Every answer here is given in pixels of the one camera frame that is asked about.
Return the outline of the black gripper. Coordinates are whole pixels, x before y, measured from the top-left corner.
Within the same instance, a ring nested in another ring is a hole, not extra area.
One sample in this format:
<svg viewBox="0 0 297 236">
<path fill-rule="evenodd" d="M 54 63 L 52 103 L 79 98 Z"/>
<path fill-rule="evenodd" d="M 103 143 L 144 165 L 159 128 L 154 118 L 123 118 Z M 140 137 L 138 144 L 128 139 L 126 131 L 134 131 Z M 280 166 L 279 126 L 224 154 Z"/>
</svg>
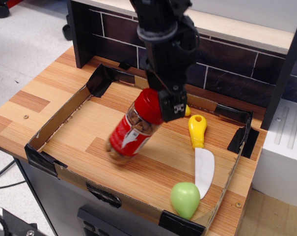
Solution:
<svg viewBox="0 0 297 236">
<path fill-rule="evenodd" d="M 166 30 L 153 32 L 140 26 L 137 34 L 146 47 L 141 66 L 149 87 L 158 91 L 162 120 L 183 118 L 186 113 L 186 71 L 196 63 L 199 33 L 192 19 L 184 15 Z"/>
</svg>

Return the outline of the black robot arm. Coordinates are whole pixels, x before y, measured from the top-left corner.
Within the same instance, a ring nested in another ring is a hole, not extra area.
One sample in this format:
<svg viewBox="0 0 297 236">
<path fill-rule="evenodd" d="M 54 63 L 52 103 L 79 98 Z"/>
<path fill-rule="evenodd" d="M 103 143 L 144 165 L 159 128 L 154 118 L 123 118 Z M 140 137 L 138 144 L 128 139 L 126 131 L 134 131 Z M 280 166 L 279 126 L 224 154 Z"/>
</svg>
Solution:
<svg viewBox="0 0 297 236">
<path fill-rule="evenodd" d="M 196 63 L 198 30 L 185 11 L 189 0 L 133 0 L 137 35 L 146 55 L 140 65 L 149 87 L 158 92 L 163 121 L 182 118 L 186 112 L 186 72 Z"/>
</svg>

